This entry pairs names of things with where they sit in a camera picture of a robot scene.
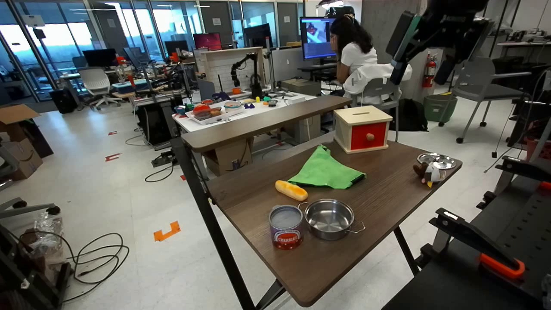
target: table clamp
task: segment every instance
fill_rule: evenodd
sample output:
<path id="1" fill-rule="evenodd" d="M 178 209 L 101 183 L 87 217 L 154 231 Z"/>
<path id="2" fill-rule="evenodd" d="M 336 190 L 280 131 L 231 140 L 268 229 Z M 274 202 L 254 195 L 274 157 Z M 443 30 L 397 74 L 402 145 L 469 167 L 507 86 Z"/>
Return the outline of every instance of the table clamp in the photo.
<path id="1" fill-rule="evenodd" d="M 526 274 L 526 264 L 512 257 L 498 243 L 491 241 L 483 231 L 469 224 L 466 219 L 457 214 L 440 209 L 436 210 L 438 217 L 429 223 L 440 231 L 436 233 L 435 243 L 423 247 L 423 255 L 417 259 L 421 267 L 428 266 L 433 259 L 438 259 L 447 252 L 450 240 L 460 240 L 466 245 L 481 252 L 481 264 L 493 271 L 495 274 L 510 279 L 521 281 Z"/>

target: trash can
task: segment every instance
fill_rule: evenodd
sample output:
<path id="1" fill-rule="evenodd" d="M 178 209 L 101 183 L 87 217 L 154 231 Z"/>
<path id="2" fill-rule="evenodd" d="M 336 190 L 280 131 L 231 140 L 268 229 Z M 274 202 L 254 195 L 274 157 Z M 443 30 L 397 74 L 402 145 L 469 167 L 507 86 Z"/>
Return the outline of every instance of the trash can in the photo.
<path id="1" fill-rule="evenodd" d="M 431 95 L 424 100 L 426 119 L 445 126 L 455 111 L 459 99 L 452 93 Z"/>
<path id="2" fill-rule="evenodd" d="M 61 114 L 71 114 L 78 107 L 70 90 L 52 92 L 51 97 Z"/>

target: bottle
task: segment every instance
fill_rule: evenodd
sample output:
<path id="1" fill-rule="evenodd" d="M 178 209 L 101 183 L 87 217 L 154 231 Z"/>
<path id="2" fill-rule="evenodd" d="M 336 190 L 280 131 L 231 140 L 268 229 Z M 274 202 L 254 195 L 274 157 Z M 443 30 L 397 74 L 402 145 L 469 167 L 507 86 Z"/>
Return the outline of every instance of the bottle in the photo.
<path id="1" fill-rule="evenodd" d="M 39 231 L 39 236 L 44 238 L 44 245 L 47 245 L 47 254 L 56 254 L 63 248 L 63 210 L 61 207 L 51 207 L 45 212 L 40 214 L 39 221 L 35 223 L 35 229 Z"/>

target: small metal tin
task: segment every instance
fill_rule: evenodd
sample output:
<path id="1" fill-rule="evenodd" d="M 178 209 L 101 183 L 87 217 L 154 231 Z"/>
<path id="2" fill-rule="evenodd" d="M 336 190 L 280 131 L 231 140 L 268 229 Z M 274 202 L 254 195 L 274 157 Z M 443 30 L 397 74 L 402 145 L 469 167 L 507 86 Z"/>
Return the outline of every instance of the small metal tin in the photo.
<path id="1" fill-rule="evenodd" d="M 271 235 L 276 248 L 293 250 L 300 245 L 304 212 L 295 205 L 276 205 L 271 212 Z"/>

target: metal bowl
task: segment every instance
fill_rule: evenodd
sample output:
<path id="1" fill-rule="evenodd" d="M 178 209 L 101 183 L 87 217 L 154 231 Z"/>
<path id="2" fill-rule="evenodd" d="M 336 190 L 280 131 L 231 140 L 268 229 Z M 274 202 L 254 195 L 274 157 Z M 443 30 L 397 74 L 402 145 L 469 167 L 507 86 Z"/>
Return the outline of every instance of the metal bowl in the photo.
<path id="1" fill-rule="evenodd" d="M 307 207 L 305 221 L 314 236 L 331 241 L 342 240 L 350 233 L 355 214 L 348 205 L 335 198 L 321 198 Z"/>
<path id="2" fill-rule="evenodd" d="M 459 166 L 459 162 L 452 157 L 441 155 L 441 154 L 421 154 L 417 157 L 419 164 L 431 164 L 435 162 L 438 169 L 441 171 L 450 171 L 455 169 Z"/>

